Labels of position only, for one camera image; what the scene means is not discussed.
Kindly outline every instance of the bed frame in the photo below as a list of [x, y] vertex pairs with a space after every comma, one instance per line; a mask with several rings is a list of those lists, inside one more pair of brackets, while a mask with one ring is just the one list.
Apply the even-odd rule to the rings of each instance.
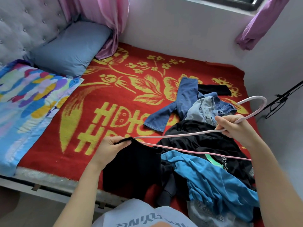
[[[30, 49], [50, 41], [66, 25], [58, 0], [1, 0], [0, 68], [22, 59]], [[0, 186], [67, 203], [77, 182], [17, 167], [13, 177], [0, 175]], [[125, 200], [98, 190], [95, 211], [104, 213]]]

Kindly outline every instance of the red blanket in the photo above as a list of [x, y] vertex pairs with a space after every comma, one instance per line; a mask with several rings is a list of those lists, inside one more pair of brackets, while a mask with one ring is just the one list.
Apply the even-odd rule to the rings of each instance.
[[[105, 136], [159, 135], [144, 128], [143, 122], [175, 101], [184, 76], [198, 79], [200, 84], [227, 85], [232, 96], [220, 98], [232, 104], [248, 97], [244, 72], [234, 66], [168, 56], [123, 43], [119, 46], [112, 57], [90, 63], [82, 76], [84, 82], [66, 100], [19, 166], [78, 181]], [[249, 103], [236, 108], [238, 113], [251, 113]], [[178, 121], [178, 116], [172, 115], [166, 129]], [[257, 130], [254, 118], [249, 122]], [[158, 139], [146, 141], [156, 143]], [[249, 157], [247, 150], [240, 148]], [[156, 186], [150, 188], [146, 201], [152, 203], [158, 192]], [[129, 194], [117, 193], [125, 197]]]

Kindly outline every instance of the hand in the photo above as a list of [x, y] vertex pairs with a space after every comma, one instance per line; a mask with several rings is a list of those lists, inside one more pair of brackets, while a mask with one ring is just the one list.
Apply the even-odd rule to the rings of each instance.
[[105, 137], [101, 141], [95, 155], [91, 159], [91, 163], [98, 167], [104, 168], [116, 157], [120, 150], [131, 144], [131, 141], [125, 141], [114, 145], [114, 143], [117, 143], [122, 139], [124, 138], [121, 136]]
[[234, 124], [236, 120], [242, 117], [243, 115], [216, 116], [215, 120], [218, 123], [216, 130], [226, 128], [226, 131], [222, 131], [222, 134], [235, 138], [242, 146], [251, 149], [256, 142], [262, 141], [262, 139], [246, 120]]

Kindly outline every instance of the white t-shirt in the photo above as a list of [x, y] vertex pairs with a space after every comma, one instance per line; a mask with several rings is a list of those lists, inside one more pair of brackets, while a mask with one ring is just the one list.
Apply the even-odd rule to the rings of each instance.
[[106, 212], [92, 227], [149, 227], [160, 221], [173, 227], [197, 227], [187, 216], [169, 206], [154, 209], [138, 199], [130, 199]]

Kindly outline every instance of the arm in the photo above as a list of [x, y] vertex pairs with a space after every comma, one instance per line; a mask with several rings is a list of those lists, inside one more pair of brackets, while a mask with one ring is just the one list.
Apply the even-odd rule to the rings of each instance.
[[303, 202], [270, 148], [245, 120], [233, 124], [242, 115], [216, 117], [222, 132], [241, 143], [251, 154], [260, 210], [266, 227], [299, 227], [303, 223]]
[[92, 225], [100, 173], [121, 149], [131, 143], [131, 141], [126, 141], [113, 145], [122, 139], [123, 137], [116, 136], [105, 137], [102, 140], [54, 227], [88, 227]]

